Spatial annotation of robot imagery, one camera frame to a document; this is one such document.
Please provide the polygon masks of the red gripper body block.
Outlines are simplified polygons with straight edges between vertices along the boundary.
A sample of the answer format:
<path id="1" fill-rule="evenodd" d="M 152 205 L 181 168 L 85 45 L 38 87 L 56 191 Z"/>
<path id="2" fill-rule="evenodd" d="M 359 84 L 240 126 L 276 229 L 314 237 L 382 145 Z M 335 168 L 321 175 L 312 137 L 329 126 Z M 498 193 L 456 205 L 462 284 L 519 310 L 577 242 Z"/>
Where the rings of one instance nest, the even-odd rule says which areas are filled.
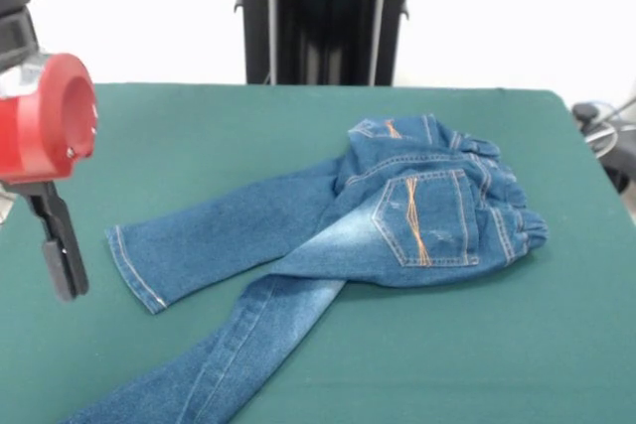
<path id="1" fill-rule="evenodd" d="M 71 54 L 35 54 L 1 74 L 1 180 L 67 178 L 90 157 L 97 131 L 95 89 Z"/>

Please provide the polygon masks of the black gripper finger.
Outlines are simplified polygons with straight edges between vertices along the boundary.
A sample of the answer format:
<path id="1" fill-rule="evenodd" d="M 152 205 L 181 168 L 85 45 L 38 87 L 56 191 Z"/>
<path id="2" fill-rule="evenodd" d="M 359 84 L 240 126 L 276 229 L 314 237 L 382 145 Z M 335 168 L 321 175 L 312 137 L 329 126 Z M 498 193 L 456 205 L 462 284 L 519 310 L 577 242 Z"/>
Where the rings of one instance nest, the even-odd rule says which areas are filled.
<path id="1" fill-rule="evenodd" d="M 89 285 L 79 244 L 67 204 L 59 196 L 55 183 L 21 184 L 17 186 L 17 194 L 25 199 L 32 213 L 41 221 L 44 242 L 55 239 L 66 252 L 68 273 L 74 281 L 76 298 L 85 295 Z"/>
<path id="2" fill-rule="evenodd" d="M 55 239 L 45 241 L 42 251 L 57 296 L 63 301 L 73 300 L 76 291 L 74 281 L 69 277 L 66 252 Z"/>

